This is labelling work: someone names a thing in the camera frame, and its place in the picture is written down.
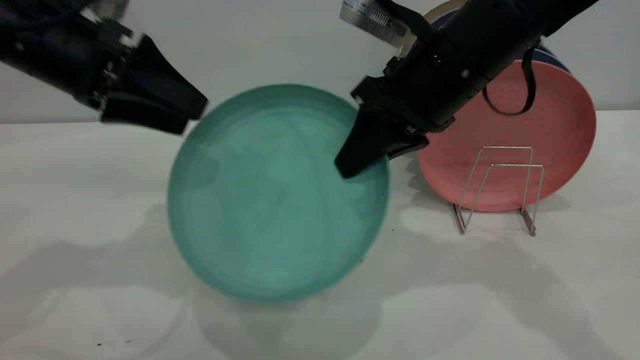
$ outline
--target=white table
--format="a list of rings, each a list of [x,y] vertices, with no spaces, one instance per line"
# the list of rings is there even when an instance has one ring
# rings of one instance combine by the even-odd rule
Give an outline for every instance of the white table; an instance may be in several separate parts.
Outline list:
[[[413,156],[367,260],[299,303],[201,283],[170,236],[181,138],[130,126],[0,126],[0,359],[637,359],[640,111],[598,114],[538,236],[478,214],[460,236]]]

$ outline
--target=white wall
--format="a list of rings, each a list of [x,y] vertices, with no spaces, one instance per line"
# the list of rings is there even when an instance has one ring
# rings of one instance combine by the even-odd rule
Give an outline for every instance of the white wall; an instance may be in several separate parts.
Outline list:
[[[401,0],[426,12],[441,0]],[[602,0],[547,42],[601,109],[640,108],[638,0]],[[338,18],[341,0],[132,0],[146,32],[213,104],[249,88],[303,83],[348,97],[396,50]],[[69,96],[0,66],[0,122],[93,120]]]

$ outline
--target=metal wire stand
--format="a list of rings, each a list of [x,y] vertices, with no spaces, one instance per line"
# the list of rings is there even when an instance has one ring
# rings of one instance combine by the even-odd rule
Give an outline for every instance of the metal wire stand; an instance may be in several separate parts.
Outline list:
[[[484,179],[482,180],[482,183],[480,185],[480,189],[478,189],[478,193],[476,195],[476,199],[474,201],[474,205],[471,207],[471,212],[469,213],[469,216],[467,218],[467,221],[465,221],[464,216],[462,214],[462,203],[465,200],[465,197],[467,196],[467,190],[469,189],[469,185],[471,184],[471,179],[474,176],[474,173],[476,172],[476,167],[478,165],[478,161],[480,160],[480,157],[482,156],[482,153],[485,149],[508,149],[508,150],[529,150],[530,151],[530,155],[529,155],[529,163],[528,164],[491,164],[489,165],[489,167],[486,169],[486,172],[484,173]],[[538,212],[538,202],[540,201],[540,191],[542,190],[542,181],[545,178],[545,167],[543,165],[534,165],[533,163],[533,148],[531,146],[484,146],[482,149],[480,149],[480,151],[478,152],[478,155],[476,157],[476,162],[474,163],[474,167],[471,170],[471,174],[469,175],[469,179],[467,181],[467,185],[465,187],[465,191],[462,193],[462,199],[460,199],[460,203],[459,204],[454,204],[453,202],[451,202],[451,209],[453,210],[453,213],[456,217],[456,223],[458,224],[458,230],[460,230],[460,234],[464,235],[467,231],[467,228],[469,227],[469,222],[471,221],[471,216],[474,214],[474,212],[476,211],[476,206],[478,203],[478,199],[480,199],[480,194],[482,193],[482,190],[484,188],[484,184],[486,182],[487,177],[489,176],[489,173],[491,172],[491,169],[495,168],[495,167],[525,167],[527,168],[527,182],[524,185],[524,197],[522,199],[522,207],[520,208],[519,212],[522,215],[522,217],[524,218],[524,222],[527,225],[527,228],[529,230],[529,234],[531,236],[536,236],[536,213]],[[536,203],[533,207],[533,216],[529,216],[529,212],[527,211],[527,194],[529,192],[529,178],[531,176],[531,168],[540,168],[540,184],[538,186],[538,196],[536,197]]]

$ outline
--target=green plate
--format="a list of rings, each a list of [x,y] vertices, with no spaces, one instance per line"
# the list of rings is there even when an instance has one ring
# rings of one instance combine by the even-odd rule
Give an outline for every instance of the green plate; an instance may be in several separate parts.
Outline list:
[[[199,278],[254,302],[325,289],[365,256],[385,217],[387,159],[345,180],[333,160],[357,111],[301,85],[237,95],[182,146],[168,207],[175,242]]]

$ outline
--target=pink plate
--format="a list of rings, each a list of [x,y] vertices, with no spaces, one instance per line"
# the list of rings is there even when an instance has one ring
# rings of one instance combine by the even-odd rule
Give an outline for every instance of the pink plate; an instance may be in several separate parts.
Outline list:
[[[431,144],[419,152],[424,177],[445,199],[459,204],[471,169],[485,145],[531,146],[533,163],[545,166],[540,199],[558,191],[586,160],[596,133],[596,113],[587,90],[571,74],[534,61],[538,85],[531,110],[515,117],[495,113],[482,94],[456,114],[442,134],[429,134]],[[489,97],[504,112],[518,112],[527,98],[527,85],[518,60],[488,86]],[[463,207],[471,208],[492,163],[529,162],[527,150],[483,151]],[[509,211],[522,206],[527,168],[495,167],[478,200],[479,211]],[[531,170],[527,205],[536,202],[540,169]]]

